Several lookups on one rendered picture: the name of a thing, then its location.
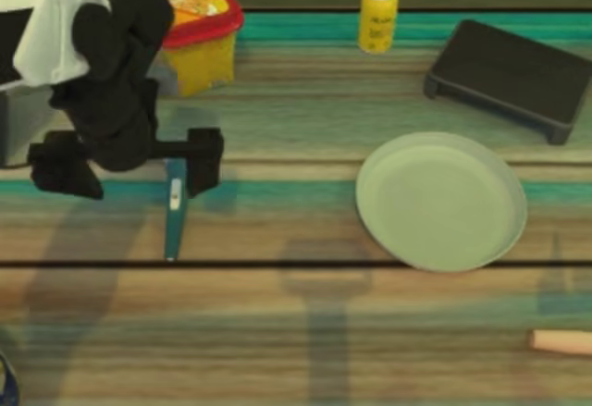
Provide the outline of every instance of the yellow bottle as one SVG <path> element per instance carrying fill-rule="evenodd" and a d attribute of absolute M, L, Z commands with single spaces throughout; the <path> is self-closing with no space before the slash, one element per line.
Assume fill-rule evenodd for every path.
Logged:
<path fill-rule="evenodd" d="M 385 53 L 392 46 L 399 0 L 362 0 L 358 44 L 368 53 Z"/>

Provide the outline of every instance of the wooden handle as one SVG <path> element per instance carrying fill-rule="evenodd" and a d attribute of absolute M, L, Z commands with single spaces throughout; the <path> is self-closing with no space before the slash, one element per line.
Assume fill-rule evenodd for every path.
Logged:
<path fill-rule="evenodd" d="M 534 330 L 531 348 L 539 351 L 592 356 L 592 332 L 579 330 Z"/>

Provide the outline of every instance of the plate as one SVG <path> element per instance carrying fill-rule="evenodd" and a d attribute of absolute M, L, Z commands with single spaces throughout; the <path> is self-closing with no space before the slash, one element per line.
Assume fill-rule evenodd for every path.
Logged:
<path fill-rule="evenodd" d="M 356 181 L 360 218 L 391 254 L 413 267 L 462 272 L 488 265 L 522 236 L 520 180 L 496 154 L 451 133 L 387 142 Z"/>

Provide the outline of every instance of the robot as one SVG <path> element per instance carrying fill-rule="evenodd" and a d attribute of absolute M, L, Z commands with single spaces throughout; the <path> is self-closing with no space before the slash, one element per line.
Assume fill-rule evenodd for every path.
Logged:
<path fill-rule="evenodd" d="M 0 0 L 0 92 L 49 85 L 74 128 L 29 147 L 37 189 L 101 200 L 91 161 L 126 172 L 168 158 L 185 159 L 189 198 L 217 186 L 219 129 L 156 138 L 159 83 L 147 74 L 173 20 L 168 0 Z"/>

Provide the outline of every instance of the yellow box with red lid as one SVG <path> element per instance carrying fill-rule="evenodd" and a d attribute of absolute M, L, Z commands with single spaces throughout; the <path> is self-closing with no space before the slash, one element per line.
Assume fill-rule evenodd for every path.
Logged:
<path fill-rule="evenodd" d="M 180 96 L 234 80 L 236 35 L 244 23 L 236 0 L 169 0 L 175 21 L 163 43 Z"/>

